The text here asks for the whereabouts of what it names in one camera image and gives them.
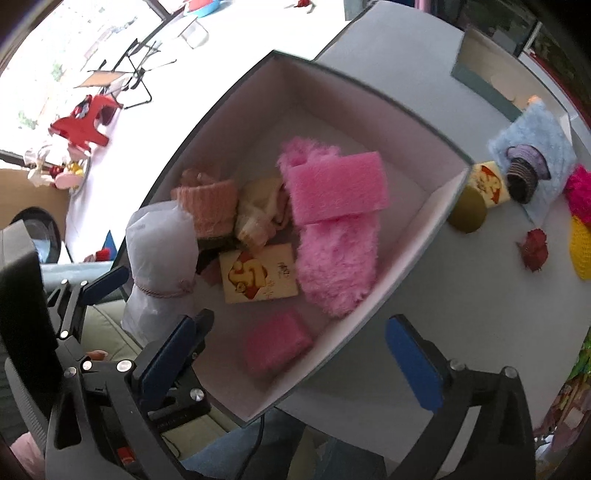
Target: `pink sponge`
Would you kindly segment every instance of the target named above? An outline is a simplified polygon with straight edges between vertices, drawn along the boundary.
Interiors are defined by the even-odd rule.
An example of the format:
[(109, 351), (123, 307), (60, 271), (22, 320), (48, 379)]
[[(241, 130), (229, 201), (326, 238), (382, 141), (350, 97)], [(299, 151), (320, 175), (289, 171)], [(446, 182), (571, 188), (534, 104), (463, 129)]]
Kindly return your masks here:
[(294, 223), (299, 226), (388, 206), (388, 182), (378, 152), (294, 166), (288, 188)]
[(312, 337), (297, 311), (276, 314), (246, 337), (246, 367), (255, 377), (277, 374), (312, 344)]

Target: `beige cloth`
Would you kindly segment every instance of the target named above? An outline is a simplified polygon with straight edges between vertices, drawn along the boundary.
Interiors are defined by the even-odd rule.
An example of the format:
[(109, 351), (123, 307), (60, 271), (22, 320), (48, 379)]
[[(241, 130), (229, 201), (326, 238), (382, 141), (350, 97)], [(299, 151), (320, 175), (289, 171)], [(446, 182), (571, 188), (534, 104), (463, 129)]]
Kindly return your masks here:
[(251, 181), (240, 191), (234, 234), (246, 247), (257, 252), (291, 219), (289, 197), (283, 180)]

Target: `table surface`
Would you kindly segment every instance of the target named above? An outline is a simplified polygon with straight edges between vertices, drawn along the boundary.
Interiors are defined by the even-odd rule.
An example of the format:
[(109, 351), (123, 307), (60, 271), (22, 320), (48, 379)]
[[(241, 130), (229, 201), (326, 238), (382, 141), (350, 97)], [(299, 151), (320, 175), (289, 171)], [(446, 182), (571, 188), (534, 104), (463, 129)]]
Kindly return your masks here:
[[(380, 2), (318, 59), (414, 110), (473, 160), (508, 120), (450, 71), (462, 32), (415, 9)], [(579, 159), (589, 158), (580, 152)], [(281, 408), (354, 445), (400, 461), (430, 419), (384, 341), (385, 321), (403, 313), (448, 358), (470, 368), (519, 370), (539, 424), (572, 368), (591, 319), (591, 284), (569, 257), (570, 214), (561, 197), (543, 226), (550, 256), (526, 270), (515, 246), (533, 228), (514, 202), (489, 210), (464, 235), (447, 224), (376, 316)], [(475, 421), (444, 470), (455, 467)]]
[[(190, 52), (197, 61), (185, 59), (148, 73), (145, 81), (153, 103), (116, 119), (111, 144), (96, 152), (88, 182), (70, 205), (66, 240), (75, 260), (89, 253), (81, 246), (100, 248), (108, 229), (117, 244), (122, 241), (130, 214), (193, 126), (270, 48), (281, 47), (260, 32), (259, 41), (236, 42), (258, 28), (256, 18), (243, 18), (249, 12), (232, 13), (239, 5), (246, 4), (235, 2), (218, 17), (212, 15), (209, 24), (208, 17), (203, 19), (212, 37)], [(222, 15), (227, 15), (226, 22)], [(215, 35), (216, 24), (220, 31), (230, 24), (234, 33)], [(298, 36), (297, 26), (274, 25), (275, 33), (291, 29), (291, 34), (278, 36), (284, 50), (298, 53), (300, 46), (300, 54), (312, 58), (344, 22), (328, 24), (310, 41)], [(380, 2), (351, 24), (319, 62), (395, 98), (475, 162), (485, 161), (488, 139), (509, 122), (449, 75), (461, 37), (459, 30), (437, 18)], [(187, 86), (183, 89), (171, 79), (182, 79)], [(570, 263), (570, 215), (563, 199), (553, 205), (544, 225), (550, 256), (535, 274), (524, 269), (515, 247), (531, 228), (514, 203), (490, 210), (483, 227), (471, 235), (444, 225), (376, 316), (281, 408), (332, 436), (401, 460), (430, 418), (384, 341), (386, 319), (404, 313), (449, 358), (486, 371), (515, 366), (532, 420), (539, 423), (587, 331), (591, 295)], [(466, 429), (474, 419), (471, 413)], [(457, 462), (466, 429), (444, 469), (453, 469)]]

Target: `white box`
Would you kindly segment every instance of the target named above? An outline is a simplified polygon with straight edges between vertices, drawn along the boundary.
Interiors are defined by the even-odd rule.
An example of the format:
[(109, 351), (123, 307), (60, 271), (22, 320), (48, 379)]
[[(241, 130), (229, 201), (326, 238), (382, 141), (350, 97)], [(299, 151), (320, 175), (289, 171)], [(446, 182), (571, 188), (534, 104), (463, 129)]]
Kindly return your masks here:
[[(281, 144), (296, 135), (339, 145), (343, 155), (375, 150), (382, 155), (391, 206), (381, 212), (378, 278), (370, 295), (341, 320), (329, 319), (302, 294), (227, 304), (221, 286), (197, 281), (196, 303), (214, 311), (215, 324), (194, 369), (212, 401), (238, 423), (252, 421), (278, 403), (372, 317), (447, 218), (472, 166), (449, 140), (392, 99), (326, 67), (272, 52), (199, 122), (144, 205), (170, 200), (170, 190), (188, 167), (217, 167), (221, 179), (234, 178), (238, 186), (277, 176)], [(286, 242), (296, 247), (297, 235), (281, 232), (273, 240)], [(129, 265), (124, 249), (119, 257), (116, 263)], [(131, 282), (125, 286), (128, 294), (131, 287)], [(289, 307), (303, 316), (315, 336), (314, 346), (273, 381), (254, 381), (242, 362), (245, 334), (256, 322)]]

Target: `cable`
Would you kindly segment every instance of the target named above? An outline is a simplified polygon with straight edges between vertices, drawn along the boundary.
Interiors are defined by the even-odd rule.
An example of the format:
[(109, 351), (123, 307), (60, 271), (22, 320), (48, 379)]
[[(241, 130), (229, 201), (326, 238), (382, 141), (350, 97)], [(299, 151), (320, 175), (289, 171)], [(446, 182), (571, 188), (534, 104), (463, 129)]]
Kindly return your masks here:
[(235, 480), (242, 480), (242, 476), (244, 475), (244, 472), (246, 471), (248, 464), (251, 462), (252, 457), (254, 457), (256, 451), (261, 446), (262, 432), (264, 429), (265, 429), (265, 416), (263, 415), (261, 417), (261, 422), (259, 424), (259, 433), (258, 433), (258, 436), (256, 437), (256, 442), (252, 446), (252, 450), (250, 451), (250, 453), (248, 454), (248, 456), (245, 458), (244, 462), (242, 463), (240, 470), (238, 470), (238, 474), (236, 475)]

